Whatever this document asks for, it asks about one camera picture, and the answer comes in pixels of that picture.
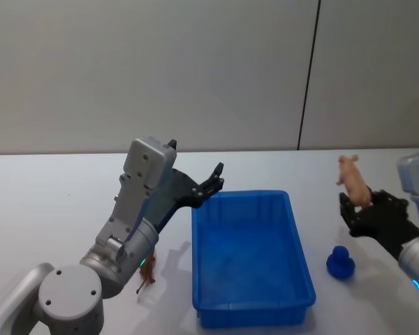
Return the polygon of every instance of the blue tray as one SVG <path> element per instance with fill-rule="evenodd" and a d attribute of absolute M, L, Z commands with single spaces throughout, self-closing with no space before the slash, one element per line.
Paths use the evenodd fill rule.
<path fill-rule="evenodd" d="M 315 291 L 286 192 L 219 192 L 193 209 L 192 238 L 202 327 L 304 321 Z"/>

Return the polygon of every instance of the pink toy pig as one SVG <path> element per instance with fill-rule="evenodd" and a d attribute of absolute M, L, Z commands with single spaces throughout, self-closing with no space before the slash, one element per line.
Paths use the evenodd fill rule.
<path fill-rule="evenodd" d="M 355 166 L 354 162 L 358 161 L 358 156 L 352 157 L 340 156 L 340 178 L 337 185 L 346 187 L 349 199 L 356 207 L 368 207 L 371 204 L 371 192 Z"/>

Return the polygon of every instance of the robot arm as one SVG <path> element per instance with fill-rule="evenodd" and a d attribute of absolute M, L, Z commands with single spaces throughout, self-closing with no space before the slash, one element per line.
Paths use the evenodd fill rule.
<path fill-rule="evenodd" d="M 172 168 L 176 142 L 154 138 L 132 143 L 119 178 L 112 215 L 79 265 L 32 269 L 0 303 L 0 335 L 27 335 L 41 321 L 51 335 L 97 335 L 103 299 L 121 292 L 159 240 L 177 209 L 199 207 L 223 187 L 223 164 L 197 185 Z"/>
<path fill-rule="evenodd" d="M 402 188 L 411 194 L 419 213 L 419 154 L 402 158 L 397 167 Z M 408 220 L 408 201 L 380 191 L 372 193 L 372 204 L 356 213 L 349 198 L 340 194 L 341 216 L 351 236 L 377 240 L 419 289 L 419 228 Z"/>

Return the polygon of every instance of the toy pig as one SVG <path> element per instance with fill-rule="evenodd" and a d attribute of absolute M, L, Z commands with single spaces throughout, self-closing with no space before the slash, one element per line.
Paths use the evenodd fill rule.
<path fill-rule="evenodd" d="M 371 192 L 358 171 L 354 162 L 358 161 L 358 156 L 340 156 L 340 177 L 337 185 L 346 187 L 349 199 L 356 207 L 368 207 L 371 204 Z"/>
<path fill-rule="evenodd" d="M 155 283 L 155 279 L 152 278 L 152 272 L 154 271 L 155 267 L 155 255 L 154 252 L 152 252 L 149 256 L 147 256 L 146 261 L 143 265 L 140 267 L 140 275 L 142 278 L 142 283 L 140 287 L 137 289 L 137 294 L 141 290 L 144 284 L 153 284 Z"/>

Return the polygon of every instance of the white table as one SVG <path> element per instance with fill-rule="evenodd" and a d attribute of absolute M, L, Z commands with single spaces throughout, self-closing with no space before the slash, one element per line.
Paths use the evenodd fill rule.
<path fill-rule="evenodd" d="M 175 167 L 196 181 L 225 163 L 225 190 L 280 189 L 293 213 L 316 290 L 316 303 L 298 327 L 209 331 L 191 305 L 191 211 L 181 209 L 161 233 L 156 283 L 138 297 L 137 273 L 105 301 L 102 334 L 415 334 L 419 291 L 374 240 L 349 237 L 339 215 L 338 156 L 359 154 L 367 183 L 399 196 L 397 159 L 415 149 L 179 154 Z M 125 155 L 0 156 L 0 292 L 40 262 L 75 264 L 94 243 L 119 190 Z M 414 204 L 410 219 L 418 224 Z M 325 261 L 349 248 L 357 265 L 350 283 L 334 280 Z M 39 324 L 32 334 L 48 334 Z"/>

